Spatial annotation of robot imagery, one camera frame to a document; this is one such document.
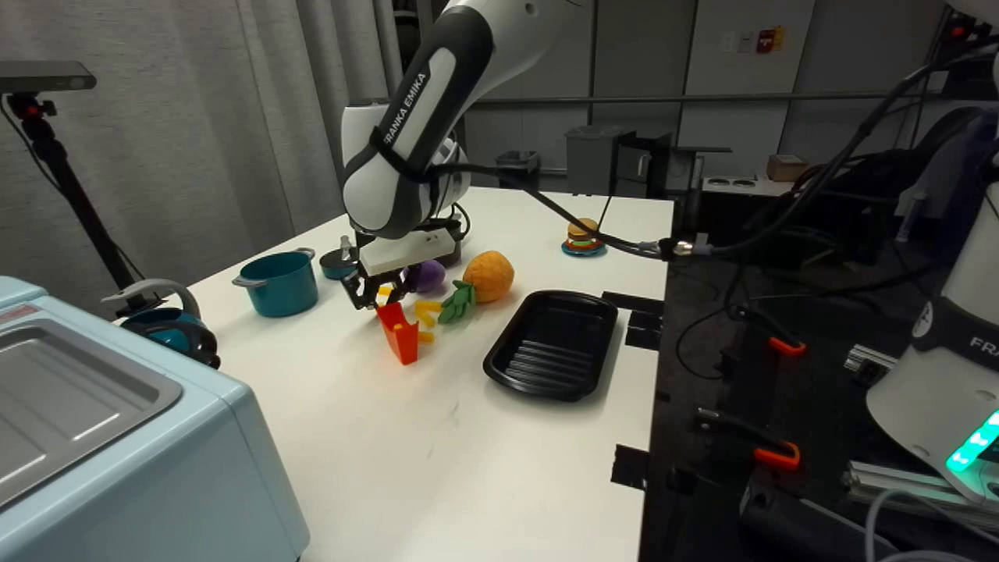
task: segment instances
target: green object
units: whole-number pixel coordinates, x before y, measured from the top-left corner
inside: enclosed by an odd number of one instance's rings
[[[950,459],[950,471],[968,471],[981,452],[987,452],[999,439],[999,411],[984,422]]]
[[[439,323],[460,323],[474,308],[474,287],[456,281],[456,292],[442,303]]]

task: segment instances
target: teal pot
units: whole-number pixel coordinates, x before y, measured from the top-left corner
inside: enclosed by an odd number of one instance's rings
[[[260,316],[298,316],[320,303],[314,258],[315,252],[308,247],[294,252],[272,252],[246,263],[236,284],[250,291],[252,308]]]

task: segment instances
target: pot handle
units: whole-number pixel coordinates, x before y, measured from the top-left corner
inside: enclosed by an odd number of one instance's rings
[[[230,284],[246,287],[246,291],[265,287],[265,281],[255,281],[255,278],[236,278]]]
[[[199,306],[196,306],[194,292],[186,284],[169,281],[169,278],[140,278],[140,281],[123,287],[123,292],[105,297],[105,303],[129,303],[131,297],[143,297],[143,292],[164,292],[164,297],[177,292],[182,308],[199,317]]]

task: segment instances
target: toy fruit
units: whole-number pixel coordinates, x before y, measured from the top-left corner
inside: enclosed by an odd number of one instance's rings
[[[456,291],[442,303],[442,323],[460,323],[474,308],[474,287],[456,281]]]
[[[474,303],[496,303],[510,292],[512,275],[510,258],[489,249],[469,263],[462,281],[474,287]]]
[[[420,323],[420,342],[432,345],[439,340],[439,316],[442,303],[439,298],[417,298],[411,303],[417,323]]]
[[[445,278],[447,278],[447,267],[442,263],[420,263],[411,267],[411,292],[439,297],[447,291]]]

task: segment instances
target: small figurine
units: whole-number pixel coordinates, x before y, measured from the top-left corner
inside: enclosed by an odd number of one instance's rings
[[[590,231],[570,225],[570,238],[562,239],[562,252],[564,255],[602,255],[606,247],[600,238],[595,238]]]

